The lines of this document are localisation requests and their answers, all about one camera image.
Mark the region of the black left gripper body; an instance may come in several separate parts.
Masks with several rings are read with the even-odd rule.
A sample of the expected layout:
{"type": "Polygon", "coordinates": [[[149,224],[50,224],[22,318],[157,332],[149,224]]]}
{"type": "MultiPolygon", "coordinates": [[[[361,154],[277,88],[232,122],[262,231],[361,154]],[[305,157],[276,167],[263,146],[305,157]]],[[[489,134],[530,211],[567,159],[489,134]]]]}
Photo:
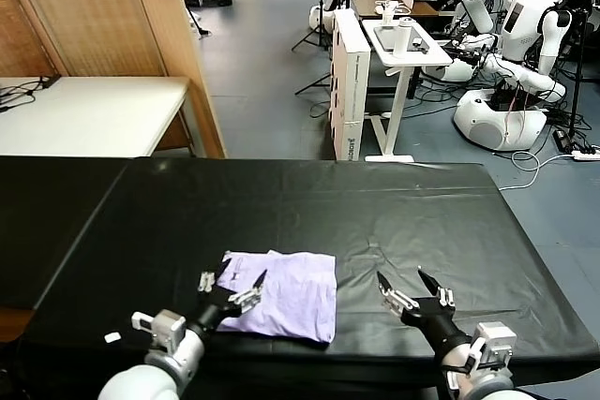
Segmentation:
{"type": "Polygon", "coordinates": [[[198,304],[194,310],[194,323],[205,333],[214,332],[219,324],[228,318],[239,318],[242,307],[231,297],[235,292],[223,287],[214,287],[210,292],[198,294],[198,304]]]}

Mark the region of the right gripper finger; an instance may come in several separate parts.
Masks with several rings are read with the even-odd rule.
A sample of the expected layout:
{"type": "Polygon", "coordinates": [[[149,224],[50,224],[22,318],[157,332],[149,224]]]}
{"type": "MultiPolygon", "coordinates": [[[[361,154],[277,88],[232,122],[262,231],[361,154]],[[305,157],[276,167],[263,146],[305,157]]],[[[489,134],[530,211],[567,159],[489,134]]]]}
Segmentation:
{"type": "Polygon", "coordinates": [[[442,307],[454,306],[454,293],[451,289],[444,288],[435,277],[426,273],[421,266],[417,268],[417,273],[428,292],[439,300],[442,307]]]}
{"type": "Polygon", "coordinates": [[[393,314],[401,314],[404,310],[416,311],[420,308],[415,299],[400,290],[394,289],[381,272],[377,272],[377,279],[379,291],[383,296],[383,303],[393,314]]]}

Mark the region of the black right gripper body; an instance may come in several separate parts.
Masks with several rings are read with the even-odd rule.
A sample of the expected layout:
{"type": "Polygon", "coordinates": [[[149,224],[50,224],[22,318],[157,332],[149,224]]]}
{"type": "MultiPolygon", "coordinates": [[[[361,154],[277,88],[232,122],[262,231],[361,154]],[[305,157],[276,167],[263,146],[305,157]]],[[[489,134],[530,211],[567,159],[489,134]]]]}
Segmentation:
{"type": "Polygon", "coordinates": [[[441,306],[437,297],[420,297],[419,307],[403,308],[400,320],[404,325],[417,328],[426,338],[440,363],[454,348],[470,344],[472,338],[454,323],[456,308],[441,306]]]}

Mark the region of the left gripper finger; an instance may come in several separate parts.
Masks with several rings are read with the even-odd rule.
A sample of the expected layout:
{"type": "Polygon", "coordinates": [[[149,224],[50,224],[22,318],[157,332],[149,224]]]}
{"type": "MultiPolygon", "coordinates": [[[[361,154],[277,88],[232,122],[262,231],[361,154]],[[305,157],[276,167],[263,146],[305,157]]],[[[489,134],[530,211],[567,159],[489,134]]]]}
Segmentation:
{"type": "Polygon", "coordinates": [[[266,275],[267,270],[263,270],[249,290],[232,294],[228,302],[241,311],[249,311],[254,308],[262,299],[263,282],[266,275]]]}
{"type": "Polygon", "coordinates": [[[218,264],[216,269],[209,269],[208,271],[201,272],[198,292],[211,292],[229,264],[230,260],[224,259],[218,264]]]}

